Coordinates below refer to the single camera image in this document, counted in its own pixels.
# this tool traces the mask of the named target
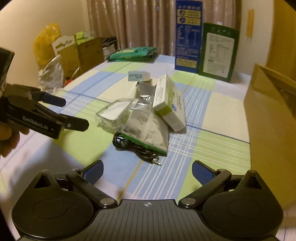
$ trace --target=nutrition label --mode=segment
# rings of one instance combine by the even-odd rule
[[[207,33],[203,72],[227,78],[233,48],[233,38]]]

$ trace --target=table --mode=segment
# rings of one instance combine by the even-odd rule
[[[0,161],[0,205],[15,238],[11,210],[41,169],[64,173],[83,168],[97,159],[104,174],[95,184],[120,199],[176,199],[201,184],[191,174],[194,160],[213,169],[226,168],[233,174],[250,169],[250,149],[243,99],[250,76],[234,72],[232,83],[174,70],[174,57],[160,55],[154,63],[104,62],[78,77],[56,93],[67,100],[64,107],[51,110],[85,118],[85,132],[65,130],[58,140],[31,131],[21,136],[18,147]],[[118,98],[133,98],[136,87],[127,81],[130,70],[144,70],[157,78],[167,73],[183,92],[186,134],[170,134],[167,157],[162,166],[140,160],[134,153],[117,151],[113,135],[97,127],[97,111]]]

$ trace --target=audio cable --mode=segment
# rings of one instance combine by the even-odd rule
[[[161,163],[158,162],[159,155],[156,151],[135,144],[133,141],[121,136],[120,132],[114,135],[112,143],[117,150],[132,151],[143,161],[161,166]]]

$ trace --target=yellow plastic bag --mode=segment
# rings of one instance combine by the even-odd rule
[[[52,43],[61,37],[61,30],[57,23],[52,23],[36,37],[34,41],[34,54],[37,64],[40,69],[45,66],[55,57],[52,49]]]

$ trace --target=yellow tag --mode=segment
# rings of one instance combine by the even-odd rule
[[[200,26],[200,18],[177,17],[177,23]]]
[[[201,11],[178,9],[177,15],[180,17],[201,18]]]
[[[197,62],[194,60],[177,58],[176,65],[190,67],[190,68],[196,68]]]
[[[134,50],[133,49],[124,49],[124,50],[120,50],[119,52],[120,53],[130,53],[130,52],[133,52]]]

